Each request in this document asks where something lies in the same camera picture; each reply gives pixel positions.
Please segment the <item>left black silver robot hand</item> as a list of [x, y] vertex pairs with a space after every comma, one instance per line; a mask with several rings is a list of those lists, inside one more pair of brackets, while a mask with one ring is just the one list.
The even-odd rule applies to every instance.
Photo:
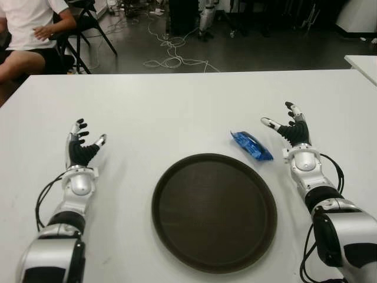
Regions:
[[90, 132], [83, 131], [87, 127], [84, 119], [78, 119], [71, 127], [65, 143], [65, 168], [74, 166], [87, 167], [101, 147], [107, 141], [107, 135], [102, 134], [94, 143], [84, 146], [85, 136]]

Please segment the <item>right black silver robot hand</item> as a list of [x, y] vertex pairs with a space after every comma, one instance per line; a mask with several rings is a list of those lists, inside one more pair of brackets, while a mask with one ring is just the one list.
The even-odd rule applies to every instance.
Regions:
[[292, 147], [300, 144], [312, 145], [304, 114], [297, 105], [291, 102], [286, 101], [285, 106], [289, 109], [289, 117], [293, 119], [292, 121], [289, 121], [288, 125], [282, 125], [267, 117], [262, 117], [260, 119], [262, 124], [279, 133]]

